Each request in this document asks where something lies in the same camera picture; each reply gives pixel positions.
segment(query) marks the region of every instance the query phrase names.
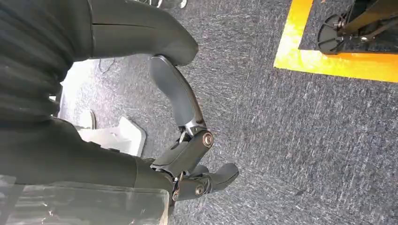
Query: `robotic hand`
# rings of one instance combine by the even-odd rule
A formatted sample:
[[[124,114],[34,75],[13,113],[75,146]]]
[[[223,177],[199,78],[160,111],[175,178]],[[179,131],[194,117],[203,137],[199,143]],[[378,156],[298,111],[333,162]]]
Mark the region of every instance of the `robotic hand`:
[[[16,184],[81,182],[157,188],[171,203],[226,188],[239,172],[198,165],[214,138],[196,97],[175,67],[198,45],[168,13],[133,0],[1,0],[0,174]],[[181,137],[156,160],[103,149],[51,117],[56,94],[74,61],[148,53],[151,74],[170,99]]]

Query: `transparent plastic sheet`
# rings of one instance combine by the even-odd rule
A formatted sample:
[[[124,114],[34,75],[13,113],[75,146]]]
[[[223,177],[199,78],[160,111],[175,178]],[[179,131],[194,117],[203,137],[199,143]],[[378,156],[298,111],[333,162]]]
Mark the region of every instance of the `transparent plastic sheet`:
[[[167,225],[160,189],[82,183],[16,185],[0,175],[0,225]]]
[[[279,43],[274,67],[300,72],[398,82],[398,55],[380,53],[340,53],[300,50],[313,0],[292,0]]]

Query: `gray carpet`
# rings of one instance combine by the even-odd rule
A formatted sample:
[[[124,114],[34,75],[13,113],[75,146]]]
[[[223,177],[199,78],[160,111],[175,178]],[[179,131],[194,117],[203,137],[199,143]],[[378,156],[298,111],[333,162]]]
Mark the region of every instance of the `gray carpet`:
[[[398,85],[273,68],[289,7],[191,0],[171,11],[200,44],[180,69],[215,135],[202,162],[235,162],[241,175],[178,203],[170,224],[398,224]],[[148,57],[96,61],[81,88],[65,87],[62,117],[91,108],[109,127],[127,116],[147,132],[143,156],[159,156],[178,131]]]

